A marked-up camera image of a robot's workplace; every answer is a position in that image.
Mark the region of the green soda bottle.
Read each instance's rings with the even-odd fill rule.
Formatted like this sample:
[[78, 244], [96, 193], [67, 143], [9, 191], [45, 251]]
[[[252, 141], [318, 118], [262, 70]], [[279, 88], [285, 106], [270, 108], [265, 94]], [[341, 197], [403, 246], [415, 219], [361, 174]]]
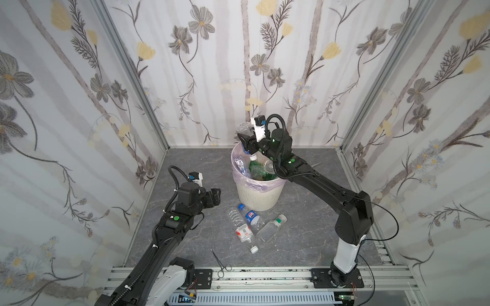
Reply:
[[257, 160], [251, 160], [249, 165], [249, 171], [251, 177], [256, 181], [263, 181], [265, 177], [264, 167], [261, 162]]

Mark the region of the Pepsi label bottle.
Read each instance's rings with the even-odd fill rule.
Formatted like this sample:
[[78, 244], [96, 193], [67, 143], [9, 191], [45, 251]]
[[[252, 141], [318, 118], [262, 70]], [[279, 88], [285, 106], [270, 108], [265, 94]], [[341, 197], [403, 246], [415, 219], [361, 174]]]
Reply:
[[253, 209], [250, 209], [245, 204], [240, 204], [238, 206], [238, 211], [241, 213], [243, 218], [250, 225], [251, 229], [258, 232], [264, 226], [263, 218], [255, 212]]

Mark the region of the clear ribbed water bottle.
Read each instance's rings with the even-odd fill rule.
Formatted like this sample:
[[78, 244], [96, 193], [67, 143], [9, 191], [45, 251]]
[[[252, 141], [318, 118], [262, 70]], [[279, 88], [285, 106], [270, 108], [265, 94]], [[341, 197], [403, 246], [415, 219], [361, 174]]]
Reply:
[[238, 239], [249, 249], [251, 254], [256, 254], [259, 251], [258, 243], [246, 219], [236, 208], [228, 209], [227, 215], [233, 224]]

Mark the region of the clear bottle green cap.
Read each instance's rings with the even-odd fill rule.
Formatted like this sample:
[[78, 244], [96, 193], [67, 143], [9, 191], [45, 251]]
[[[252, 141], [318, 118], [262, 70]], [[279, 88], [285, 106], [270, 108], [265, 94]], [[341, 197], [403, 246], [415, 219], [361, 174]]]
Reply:
[[268, 243], [272, 240], [279, 229], [287, 222], [287, 217], [280, 214], [276, 219], [269, 221], [262, 229], [257, 233], [257, 237], [260, 242]]

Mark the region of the blue label bottle white cap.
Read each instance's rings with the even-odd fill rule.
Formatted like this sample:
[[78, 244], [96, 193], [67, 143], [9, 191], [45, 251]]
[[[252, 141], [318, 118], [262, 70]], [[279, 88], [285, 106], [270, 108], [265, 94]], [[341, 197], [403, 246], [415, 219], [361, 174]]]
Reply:
[[237, 126], [236, 131], [237, 131], [237, 137], [241, 142], [242, 150], [244, 151], [244, 153], [248, 155], [250, 160], [257, 160], [258, 159], [257, 153], [251, 156], [248, 154], [248, 152], [246, 150], [248, 148], [247, 147], [248, 140], [251, 137], [255, 136], [252, 123], [251, 122], [243, 122]]

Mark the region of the red white label bottle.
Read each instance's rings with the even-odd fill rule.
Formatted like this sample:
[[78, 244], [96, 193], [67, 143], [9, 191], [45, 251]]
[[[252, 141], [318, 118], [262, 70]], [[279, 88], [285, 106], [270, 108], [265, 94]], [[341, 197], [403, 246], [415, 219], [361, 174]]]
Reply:
[[236, 158], [234, 158], [234, 163], [236, 165], [236, 167], [238, 168], [239, 172], [247, 177], [247, 178], [251, 178], [251, 173], [249, 171], [249, 168], [246, 166], [246, 163], [244, 161], [244, 159], [242, 159], [241, 156], [238, 156]]

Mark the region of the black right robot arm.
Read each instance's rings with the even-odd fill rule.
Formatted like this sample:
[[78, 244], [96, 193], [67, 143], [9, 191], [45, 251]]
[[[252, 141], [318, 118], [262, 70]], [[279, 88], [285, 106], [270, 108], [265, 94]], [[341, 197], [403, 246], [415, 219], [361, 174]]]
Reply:
[[317, 172], [305, 159], [292, 151], [292, 137], [282, 116], [258, 116], [251, 121], [253, 133], [238, 132], [237, 137], [245, 153], [261, 153], [273, 163], [273, 172], [279, 178], [298, 184], [328, 204], [338, 219], [335, 231], [338, 247], [328, 272], [334, 288], [353, 284], [358, 279], [357, 256], [374, 223], [370, 196], [341, 187]]

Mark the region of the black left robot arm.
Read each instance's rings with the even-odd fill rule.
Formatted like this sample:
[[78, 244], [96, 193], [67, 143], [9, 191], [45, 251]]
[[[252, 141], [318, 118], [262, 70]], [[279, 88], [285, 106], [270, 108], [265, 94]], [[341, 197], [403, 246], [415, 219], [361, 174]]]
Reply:
[[191, 260], [174, 258], [167, 268], [164, 264], [186, 234], [197, 227], [195, 218], [220, 204], [222, 191], [202, 187], [201, 173], [185, 174], [173, 165], [168, 172], [176, 188], [151, 232], [151, 243], [125, 280], [111, 295], [101, 295], [96, 305], [167, 305], [175, 291], [195, 284]]

